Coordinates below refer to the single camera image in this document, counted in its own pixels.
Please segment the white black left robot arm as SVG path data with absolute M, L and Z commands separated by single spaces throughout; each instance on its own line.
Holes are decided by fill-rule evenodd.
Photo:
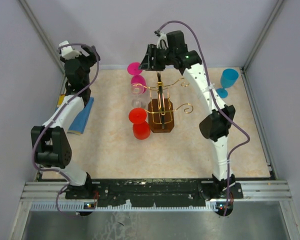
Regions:
M 72 161 L 72 149 L 67 132 L 77 115 L 88 105 L 91 97 L 90 72 L 98 66 L 100 56 L 95 46 L 64 41 L 58 47 L 60 61 L 66 77 L 65 97 L 54 114 L 31 131 L 31 161 L 34 168 L 43 172 L 55 172 L 68 182 L 67 190 L 85 199 L 91 197 L 94 186 L 90 175 Z

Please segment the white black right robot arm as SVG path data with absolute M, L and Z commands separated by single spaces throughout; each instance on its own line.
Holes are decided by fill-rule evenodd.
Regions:
M 139 69 L 160 72 L 173 66 L 193 87 L 207 114 L 199 124 L 199 130 L 211 145 L 213 192 L 217 197 L 225 198 L 236 183 L 228 156 L 229 129 L 236 110 L 217 95 L 202 50 L 189 50 L 182 31 L 164 33 L 156 30 L 155 34 L 157 43 L 147 46 Z

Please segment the cyan plastic wine glass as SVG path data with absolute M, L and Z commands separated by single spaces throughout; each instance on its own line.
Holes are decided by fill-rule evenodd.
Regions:
M 227 89 L 232 87 L 237 79 L 239 78 L 239 73 L 232 68 L 227 68 L 222 72 L 220 77 L 220 85 L 221 87 L 216 89 L 218 96 L 222 99 L 228 96 Z

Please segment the magenta plastic wine glass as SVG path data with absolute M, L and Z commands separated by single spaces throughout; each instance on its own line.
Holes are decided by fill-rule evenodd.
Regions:
M 132 75 L 130 80 L 131 92 L 134 95 L 141 95 L 146 92 L 147 84 L 145 78 L 141 75 L 142 70 L 139 69 L 139 62 L 132 62 L 127 67 L 127 72 Z

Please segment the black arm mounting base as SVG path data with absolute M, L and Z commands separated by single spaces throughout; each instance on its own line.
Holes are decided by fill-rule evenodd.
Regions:
M 217 201 L 217 213 L 229 215 L 233 202 L 244 197 L 241 184 L 213 178 L 146 178 L 146 179 L 88 179 L 83 186 L 69 185 L 67 200 L 91 200 L 87 209 L 122 207 L 131 203 L 134 208 L 205 207 Z M 228 202 L 228 211 L 221 203 Z

